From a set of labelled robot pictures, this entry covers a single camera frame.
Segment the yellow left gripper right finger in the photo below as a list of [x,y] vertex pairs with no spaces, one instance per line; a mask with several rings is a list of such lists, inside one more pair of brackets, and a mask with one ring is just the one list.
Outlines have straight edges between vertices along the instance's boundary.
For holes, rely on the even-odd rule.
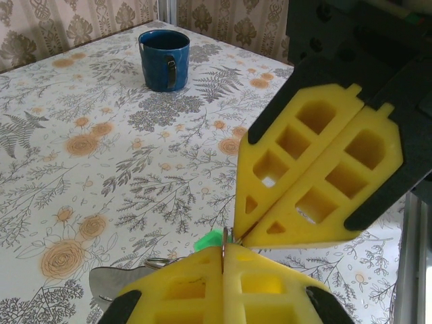
[[225,246],[224,323],[353,323],[323,283],[243,246]]

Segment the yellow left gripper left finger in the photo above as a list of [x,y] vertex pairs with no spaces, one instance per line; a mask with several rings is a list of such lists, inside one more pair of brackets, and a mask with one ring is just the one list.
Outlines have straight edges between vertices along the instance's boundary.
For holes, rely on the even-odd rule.
[[220,248],[206,248],[122,288],[99,323],[223,323]]

